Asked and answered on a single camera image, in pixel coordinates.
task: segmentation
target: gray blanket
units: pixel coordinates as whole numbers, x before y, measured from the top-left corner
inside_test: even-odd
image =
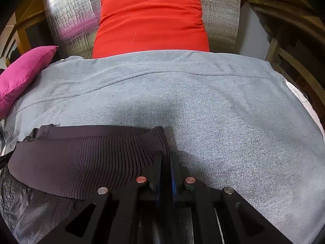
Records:
[[[7,152],[51,123],[161,125],[193,175],[234,187],[293,243],[311,243],[325,223],[322,134],[268,62],[183,50],[70,57],[13,107]]]

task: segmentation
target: black metal frame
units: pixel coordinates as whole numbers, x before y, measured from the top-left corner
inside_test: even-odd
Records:
[[[161,156],[157,153],[154,164],[125,187],[104,190],[104,193],[101,188],[99,192],[103,194],[94,193],[39,244],[136,243],[140,207],[166,207],[162,203],[166,191],[162,190]],[[170,214],[170,243],[179,243],[173,216],[177,209],[185,207],[192,210],[196,244],[221,244],[222,239],[225,244],[291,243],[231,187],[223,190],[207,187],[178,164],[174,153],[170,157],[170,167],[173,210],[166,210]]]

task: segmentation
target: wooden beam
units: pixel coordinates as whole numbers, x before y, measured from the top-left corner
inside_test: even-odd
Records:
[[[282,74],[283,77],[284,77],[284,78],[285,78],[289,83],[293,84],[296,88],[299,89],[299,87],[298,87],[298,85],[296,84],[296,82],[295,82],[295,81],[294,81],[294,80],[289,76],[289,74],[287,74],[287,73],[285,72],[284,69],[282,69],[282,67],[281,67],[278,63],[273,62],[273,63],[270,63],[270,64],[271,64],[272,68],[273,68],[275,71],[277,71],[278,73]]]
[[[260,7],[254,7],[254,10],[262,14],[267,14],[269,16],[284,20],[285,22],[296,26],[300,30],[309,34],[314,39],[318,40],[325,47],[325,35],[324,36],[321,35],[318,31],[314,30],[313,28],[306,25],[305,23],[292,18],[290,15],[286,14],[285,12],[281,12],[269,8],[260,8]]]
[[[272,38],[270,46],[269,46],[269,50],[266,54],[265,60],[268,62],[273,62],[275,56],[277,55],[278,51],[280,48],[280,44],[277,40],[277,38]]]
[[[286,52],[284,49],[279,49],[279,55],[284,58],[288,63],[290,63],[290,65],[294,67],[301,74],[301,76],[303,76],[303,78],[313,88],[313,90],[325,106],[325,90],[321,86],[321,84],[316,80],[316,78],[298,60],[296,60],[291,54]]]
[[[299,18],[302,22],[307,22],[319,29],[319,32],[325,33],[325,26],[321,19],[313,13],[293,4],[276,1],[276,0],[248,0],[248,2],[257,7],[272,8],[285,12]]]
[[[28,18],[24,19],[23,21],[21,21],[21,22],[19,22],[19,23],[16,23],[16,24],[14,25],[14,28],[12,29],[12,31],[10,32],[10,34],[9,34],[9,36],[8,36],[8,39],[7,39],[7,41],[6,41],[6,43],[5,43],[4,47],[3,47],[3,50],[2,50],[2,52],[1,52],[0,58],[2,58],[2,57],[4,56],[4,53],[5,53],[7,47],[8,47],[8,45],[9,45],[9,43],[10,43],[10,40],[12,39],[13,35],[15,34],[15,32],[16,32],[20,27],[24,26],[26,23],[28,23],[29,21],[32,21],[32,20],[34,20],[34,19],[39,19],[39,18],[43,19],[43,18],[45,18],[45,17],[46,17],[46,16],[45,16],[45,11],[39,11],[39,12],[37,12],[37,13],[35,13],[35,14],[30,15]]]

